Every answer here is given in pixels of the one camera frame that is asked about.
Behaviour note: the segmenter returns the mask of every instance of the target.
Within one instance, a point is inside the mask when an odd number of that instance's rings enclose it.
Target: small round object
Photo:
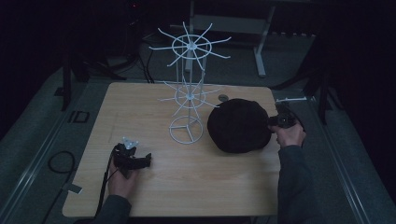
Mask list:
[[[226,101],[228,101],[228,95],[226,95],[226,94],[220,94],[220,95],[219,95],[219,100],[220,100],[221,102],[226,102]]]

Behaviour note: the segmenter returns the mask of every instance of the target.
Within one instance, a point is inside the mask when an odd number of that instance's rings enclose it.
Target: hand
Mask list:
[[[136,186],[136,178],[139,174],[138,170],[129,171],[129,178],[125,178],[120,171],[117,171],[114,162],[110,163],[110,179],[108,180],[109,194],[119,195],[129,200]]]
[[[300,147],[306,137],[306,133],[299,122],[288,129],[283,129],[278,126],[270,126],[268,128],[276,133],[276,141],[280,144],[281,148],[287,146]]]

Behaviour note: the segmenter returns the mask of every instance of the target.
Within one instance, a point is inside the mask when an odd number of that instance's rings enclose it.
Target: person's left hand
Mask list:
[[[111,161],[109,170],[109,174],[112,175],[108,180],[109,194],[119,195],[123,198],[126,198],[127,200],[130,200],[136,187],[136,179],[139,171],[129,171],[129,178],[127,179],[120,171],[117,171],[117,167],[114,165],[114,161]]]

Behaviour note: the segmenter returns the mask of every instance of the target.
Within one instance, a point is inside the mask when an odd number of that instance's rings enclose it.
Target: wooden table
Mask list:
[[[219,95],[226,94],[230,99],[257,101],[269,116],[276,114],[273,95],[267,88],[206,85],[204,90],[219,90],[206,96],[210,104],[219,104]],[[177,143],[170,136],[169,126],[179,106],[175,101],[159,101],[174,95],[175,90],[164,84],[109,86],[73,182],[83,191],[68,193],[65,216],[93,217],[110,152],[123,136],[139,141],[136,157],[148,153],[153,156],[151,167],[141,170],[138,177],[130,216],[276,214],[280,164],[275,136],[261,150],[245,154],[222,152],[206,129],[213,107],[204,104],[198,108],[204,124],[202,138],[190,145]]]

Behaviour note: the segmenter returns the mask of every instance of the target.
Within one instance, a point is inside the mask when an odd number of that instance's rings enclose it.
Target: person's right hand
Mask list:
[[[270,126],[268,128],[272,132],[276,133],[276,141],[280,144],[281,148],[287,146],[301,147],[306,136],[306,133],[300,123],[296,123],[288,129],[283,129],[278,126]]]

